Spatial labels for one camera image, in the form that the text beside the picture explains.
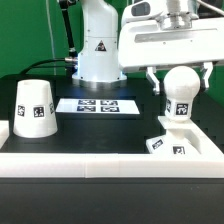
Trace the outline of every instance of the white card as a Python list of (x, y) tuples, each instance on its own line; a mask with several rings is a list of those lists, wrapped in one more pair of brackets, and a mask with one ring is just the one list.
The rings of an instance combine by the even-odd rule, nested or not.
[(139, 114), (134, 100), (60, 99), (59, 113)]

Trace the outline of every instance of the cable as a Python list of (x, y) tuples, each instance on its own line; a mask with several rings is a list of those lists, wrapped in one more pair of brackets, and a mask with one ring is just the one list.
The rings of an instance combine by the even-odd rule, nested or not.
[(30, 65), (29, 67), (25, 68), (24, 70), (22, 70), (20, 72), (20, 74), (21, 75), (25, 75), (29, 70), (31, 70), (32, 68), (34, 68), (34, 67), (36, 67), (38, 65), (52, 63), (52, 62), (58, 62), (58, 61), (65, 62), (65, 59), (64, 58), (55, 58), (55, 59), (49, 59), (49, 60), (39, 61), (39, 62), (36, 62), (36, 63)]
[(49, 28), (50, 39), (51, 39), (52, 56), (55, 59), (54, 37), (53, 37), (53, 31), (52, 31), (52, 26), (51, 26), (51, 16), (50, 16), (49, 0), (46, 0), (46, 10), (47, 10), (48, 28)]
[(223, 10), (221, 10), (221, 9), (215, 7), (215, 6), (209, 5), (209, 4), (207, 4), (207, 3), (205, 3), (201, 0), (197, 0), (197, 2), (201, 5), (203, 5), (204, 7), (208, 8), (208, 9), (211, 9), (212, 11), (217, 12), (220, 15), (224, 16), (224, 11)]

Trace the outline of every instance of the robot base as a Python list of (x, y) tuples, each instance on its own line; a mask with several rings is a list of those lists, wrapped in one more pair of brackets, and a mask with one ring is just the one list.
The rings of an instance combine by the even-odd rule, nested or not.
[(87, 81), (80, 78), (77, 78), (76, 75), (72, 76), (72, 83), (74, 85), (83, 86), (92, 89), (113, 89), (117, 87), (126, 86), (127, 78), (124, 76), (122, 79), (111, 82), (99, 82), (99, 81)]

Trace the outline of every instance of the black cable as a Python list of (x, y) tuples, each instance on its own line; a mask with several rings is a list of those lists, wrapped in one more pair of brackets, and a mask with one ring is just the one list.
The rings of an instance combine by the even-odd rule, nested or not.
[(32, 69), (36, 69), (36, 68), (73, 68), (74, 66), (68, 66), (68, 65), (52, 65), (52, 66), (35, 66)]
[(47, 64), (47, 63), (52, 63), (52, 62), (58, 62), (58, 61), (63, 61), (65, 62), (65, 59), (64, 58), (55, 58), (55, 59), (49, 59), (49, 60), (43, 60), (43, 61), (39, 61), (39, 62), (36, 62), (32, 65), (30, 65), (29, 67), (25, 68), (24, 70), (22, 70), (20, 72), (21, 75), (25, 75), (29, 70), (31, 70), (32, 68), (38, 66), (38, 65), (42, 65), (42, 64)]

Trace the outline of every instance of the white ball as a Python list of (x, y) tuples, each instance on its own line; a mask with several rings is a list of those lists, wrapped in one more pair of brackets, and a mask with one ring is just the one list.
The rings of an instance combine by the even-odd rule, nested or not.
[(178, 66), (167, 73), (164, 87), (167, 98), (190, 100), (197, 95), (200, 89), (200, 79), (192, 68)]

